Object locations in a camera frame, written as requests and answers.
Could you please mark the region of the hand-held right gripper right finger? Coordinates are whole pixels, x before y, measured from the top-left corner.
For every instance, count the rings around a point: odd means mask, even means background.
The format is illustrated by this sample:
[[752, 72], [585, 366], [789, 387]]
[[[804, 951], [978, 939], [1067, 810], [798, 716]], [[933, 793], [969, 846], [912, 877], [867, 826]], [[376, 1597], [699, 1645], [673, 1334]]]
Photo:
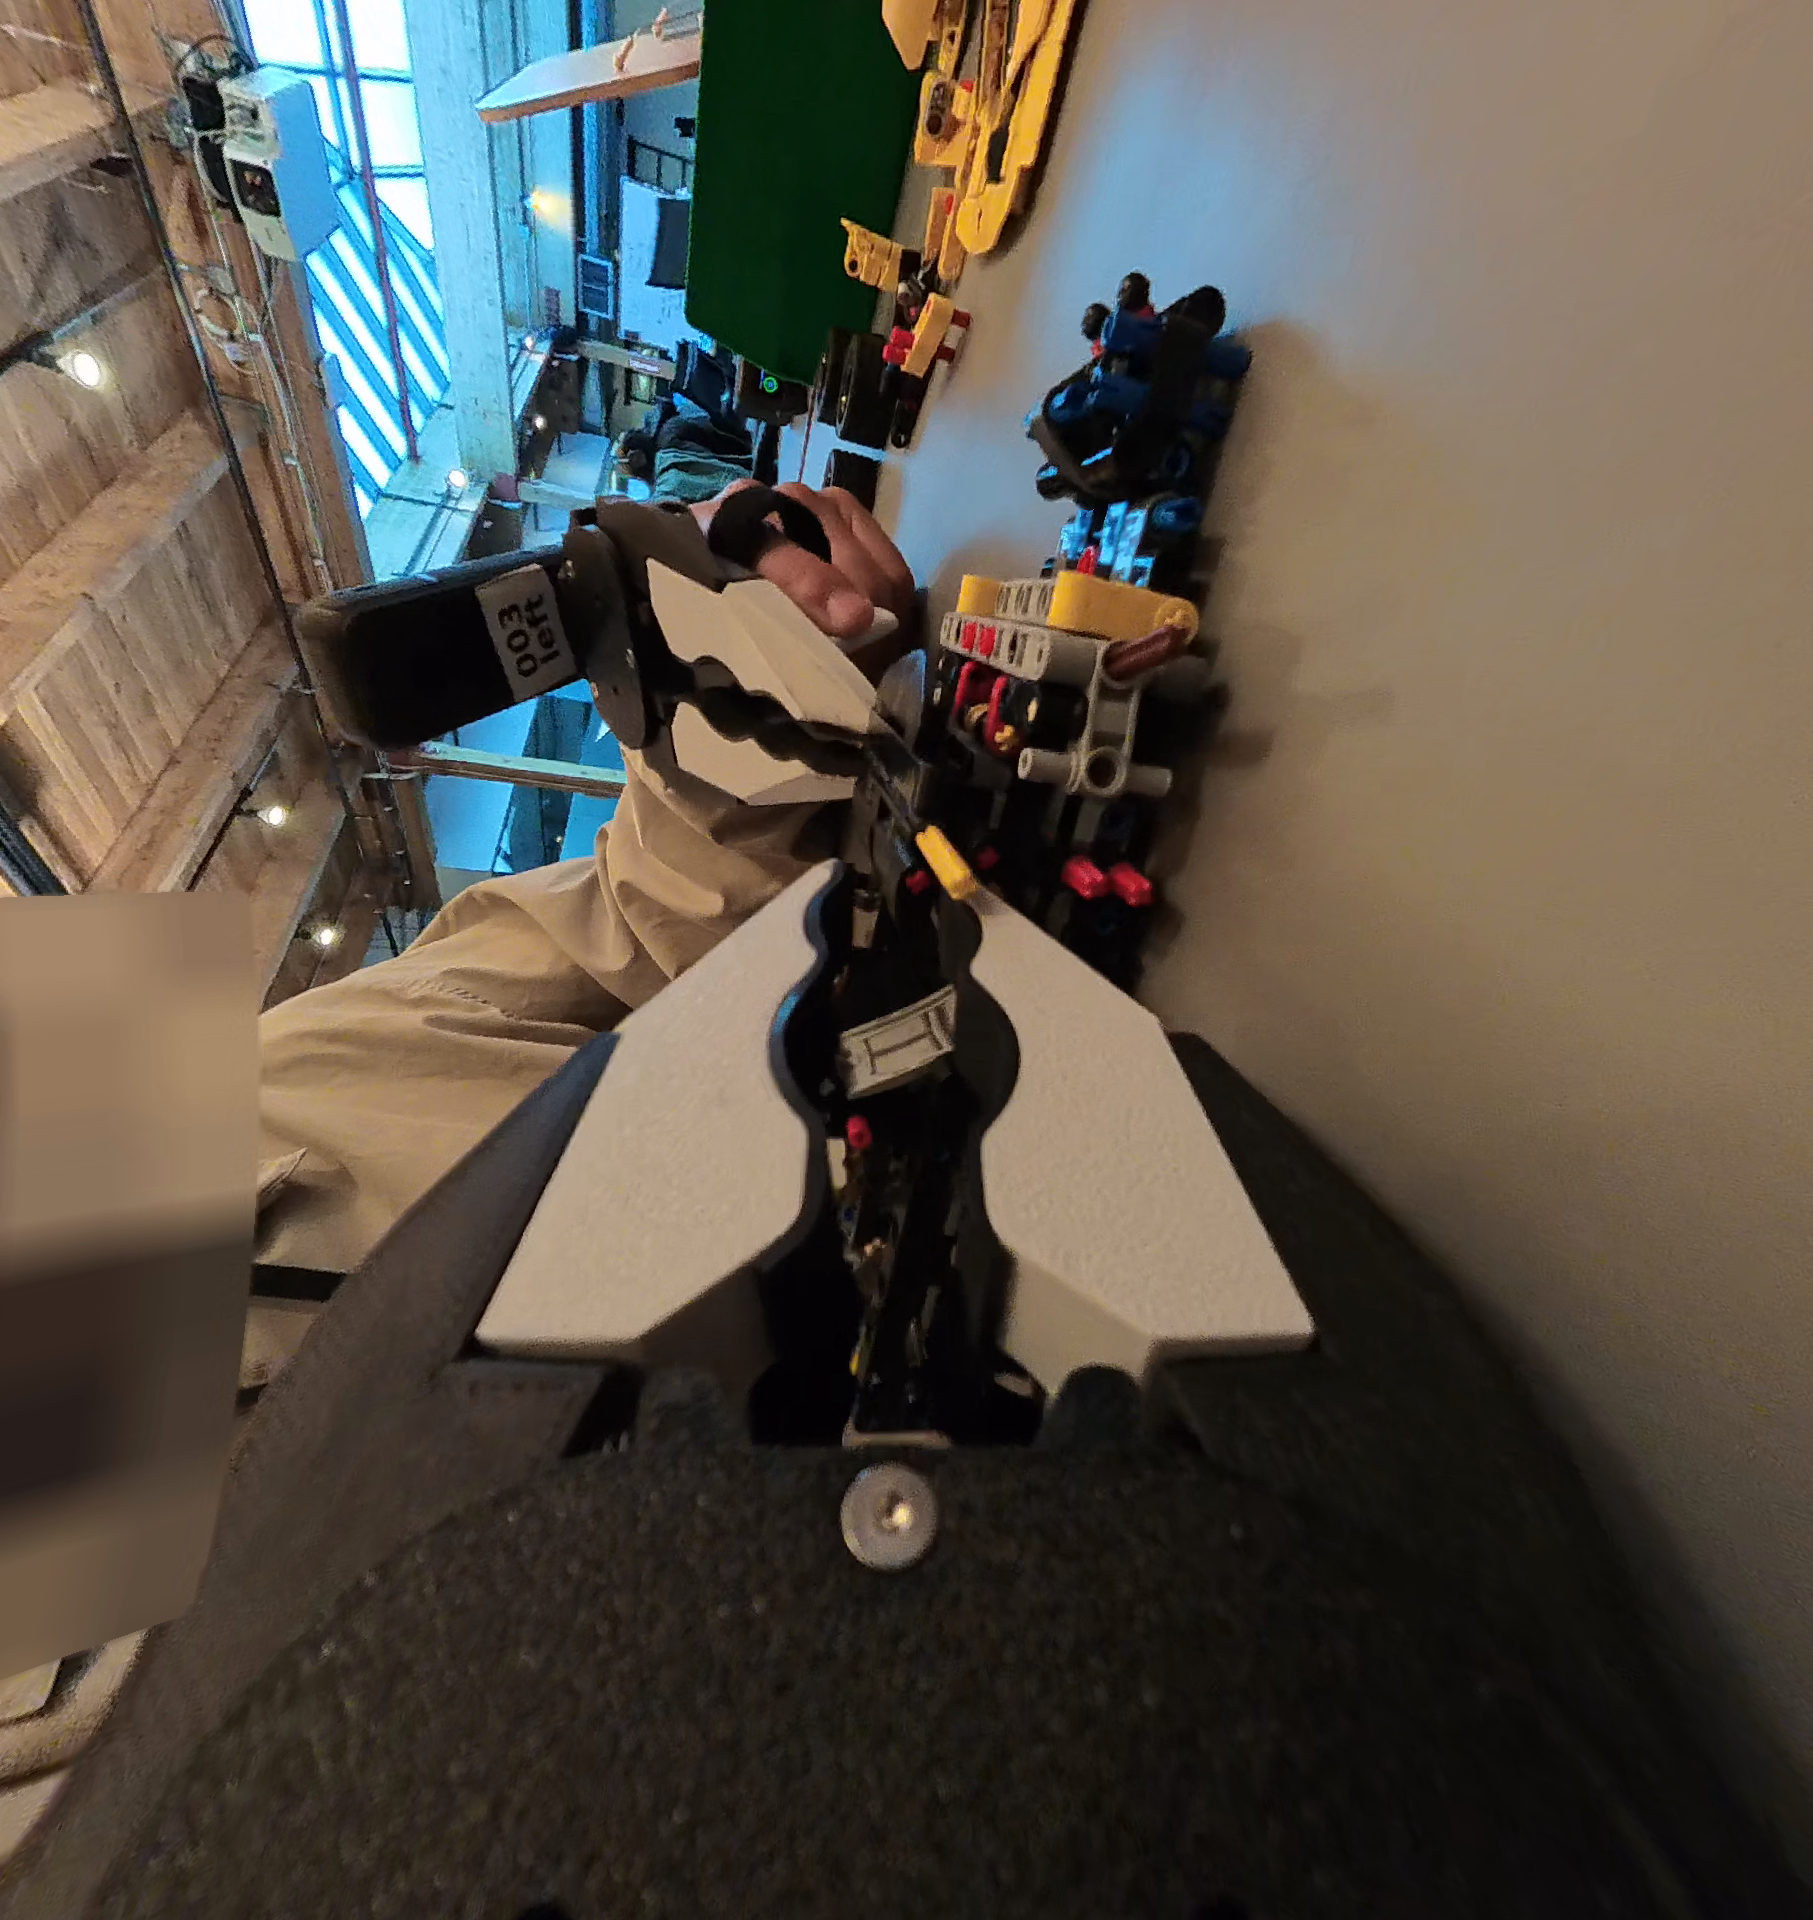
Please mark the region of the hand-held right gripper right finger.
[[1086, 1368], [1147, 1386], [1307, 1349], [1315, 1319], [1162, 1020], [1004, 901], [956, 914], [966, 1013], [1012, 1041], [978, 1147], [1005, 1354], [1057, 1394]]

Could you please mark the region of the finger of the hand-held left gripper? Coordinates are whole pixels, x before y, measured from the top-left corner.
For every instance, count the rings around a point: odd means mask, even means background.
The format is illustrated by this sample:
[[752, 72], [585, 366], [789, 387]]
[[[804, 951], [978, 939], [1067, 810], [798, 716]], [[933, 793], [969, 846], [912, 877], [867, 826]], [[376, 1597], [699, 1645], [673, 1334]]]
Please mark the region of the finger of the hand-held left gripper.
[[867, 731], [795, 719], [765, 696], [693, 696], [650, 741], [669, 779], [752, 808], [840, 804], [867, 768]]
[[664, 644], [701, 691], [739, 693], [817, 731], [886, 731], [874, 683], [772, 582], [709, 588], [658, 558], [647, 579]]

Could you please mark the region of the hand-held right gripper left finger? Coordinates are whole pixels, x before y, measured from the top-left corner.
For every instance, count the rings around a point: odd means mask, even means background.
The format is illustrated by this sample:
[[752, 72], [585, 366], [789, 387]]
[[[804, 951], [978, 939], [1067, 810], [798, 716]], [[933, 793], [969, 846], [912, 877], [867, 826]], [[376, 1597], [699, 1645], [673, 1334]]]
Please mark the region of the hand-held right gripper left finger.
[[828, 1197], [787, 1028], [825, 977], [845, 884], [840, 860], [812, 867], [611, 1033], [474, 1324], [476, 1359], [696, 1378], [750, 1436], [776, 1362], [765, 1279]]

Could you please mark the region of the black toy car chassis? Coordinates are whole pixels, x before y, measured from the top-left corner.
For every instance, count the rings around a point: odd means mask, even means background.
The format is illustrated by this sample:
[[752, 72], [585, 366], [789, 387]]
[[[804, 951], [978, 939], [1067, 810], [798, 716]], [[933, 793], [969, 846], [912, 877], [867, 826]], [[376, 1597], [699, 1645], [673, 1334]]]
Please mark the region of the black toy car chassis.
[[917, 833], [939, 826], [987, 894], [1133, 992], [1160, 909], [1160, 813], [1216, 700], [1201, 533], [1252, 349], [1218, 286], [1160, 302], [1140, 273], [1086, 305], [1083, 337], [1086, 364], [1028, 418], [1038, 493], [1074, 513], [1038, 572], [969, 574], [939, 639], [889, 672], [914, 770], [854, 804], [822, 1088], [860, 1311], [828, 1404], [852, 1441], [1022, 1441], [1043, 1401], [985, 1324], [998, 1279], [965, 1171], [982, 1107], [954, 1063], [944, 893]]

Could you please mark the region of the person's left forearm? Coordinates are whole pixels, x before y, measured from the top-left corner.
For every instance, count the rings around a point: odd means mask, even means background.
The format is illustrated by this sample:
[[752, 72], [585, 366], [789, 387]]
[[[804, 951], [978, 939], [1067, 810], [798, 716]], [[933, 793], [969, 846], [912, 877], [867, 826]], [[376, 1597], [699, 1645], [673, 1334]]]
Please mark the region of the person's left forearm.
[[[834, 857], [845, 806], [730, 804], [626, 756], [589, 857], [462, 891], [395, 960], [260, 1018], [254, 1292], [326, 1298], [538, 1085], [789, 884]], [[476, 1319], [557, 1161], [547, 1136], [481, 1152], [383, 1256], [428, 1279], [476, 1266]]]

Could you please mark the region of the grey desk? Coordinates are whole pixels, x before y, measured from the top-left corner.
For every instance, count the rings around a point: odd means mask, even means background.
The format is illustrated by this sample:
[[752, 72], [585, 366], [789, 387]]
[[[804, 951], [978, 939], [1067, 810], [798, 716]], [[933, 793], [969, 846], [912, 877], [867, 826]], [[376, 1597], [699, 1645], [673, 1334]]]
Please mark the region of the grey desk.
[[1813, 1885], [1813, 3], [1087, 3], [942, 594], [1124, 268], [1254, 349], [1149, 998], [1477, 1292]]

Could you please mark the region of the person's left hand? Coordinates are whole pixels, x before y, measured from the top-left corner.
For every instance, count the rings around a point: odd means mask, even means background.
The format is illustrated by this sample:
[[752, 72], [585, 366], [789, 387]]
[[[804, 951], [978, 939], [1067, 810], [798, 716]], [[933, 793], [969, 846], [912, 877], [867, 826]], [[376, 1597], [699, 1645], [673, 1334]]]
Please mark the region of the person's left hand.
[[910, 648], [918, 641], [918, 583], [872, 513], [845, 488], [791, 482], [776, 493], [821, 520], [828, 553], [821, 558], [792, 543], [771, 518], [771, 540], [755, 558], [755, 572], [846, 654], [894, 656]]

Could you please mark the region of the yellow toy beam red pins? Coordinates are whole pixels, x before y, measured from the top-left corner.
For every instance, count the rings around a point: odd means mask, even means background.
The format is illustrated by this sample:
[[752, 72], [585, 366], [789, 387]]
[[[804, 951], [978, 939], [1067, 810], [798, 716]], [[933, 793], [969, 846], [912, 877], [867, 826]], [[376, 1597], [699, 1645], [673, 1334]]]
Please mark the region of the yellow toy beam red pins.
[[940, 363], [956, 363], [966, 345], [970, 312], [944, 293], [927, 293], [908, 319], [894, 320], [882, 346], [889, 371], [924, 382]]

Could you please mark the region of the green plastic bin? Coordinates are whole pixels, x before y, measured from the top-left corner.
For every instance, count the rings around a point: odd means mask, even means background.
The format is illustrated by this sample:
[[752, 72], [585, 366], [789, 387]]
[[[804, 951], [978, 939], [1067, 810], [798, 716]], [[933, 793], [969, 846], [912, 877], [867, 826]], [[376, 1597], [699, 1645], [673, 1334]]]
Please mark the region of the green plastic bin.
[[834, 328], [871, 326], [843, 220], [892, 228], [918, 108], [880, 1], [708, 1], [683, 312], [807, 382]]

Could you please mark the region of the yellow toy car side panel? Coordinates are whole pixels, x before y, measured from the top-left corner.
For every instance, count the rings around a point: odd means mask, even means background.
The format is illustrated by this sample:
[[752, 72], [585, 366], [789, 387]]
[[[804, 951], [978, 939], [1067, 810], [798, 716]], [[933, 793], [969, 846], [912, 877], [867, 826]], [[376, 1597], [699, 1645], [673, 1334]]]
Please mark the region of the yellow toy car side panel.
[[914, 163], [939, 176], [921, 260], [954, 283], [1022, 219], [1077, 37], [1077, 1], [884, 1], [918, 75]]

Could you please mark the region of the grey wall-mounted device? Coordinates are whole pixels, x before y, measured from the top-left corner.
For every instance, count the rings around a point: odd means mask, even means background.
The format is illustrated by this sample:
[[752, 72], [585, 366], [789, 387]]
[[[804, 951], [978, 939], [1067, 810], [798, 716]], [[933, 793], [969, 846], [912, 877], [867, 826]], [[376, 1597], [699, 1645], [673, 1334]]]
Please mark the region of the grey wall-mounted device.
[[252, 244], [305, 262], [343, 226], [318, 94], [287, 67], [216, 70], [194, 56], [179, 73], [192, 153], [216, 203]]

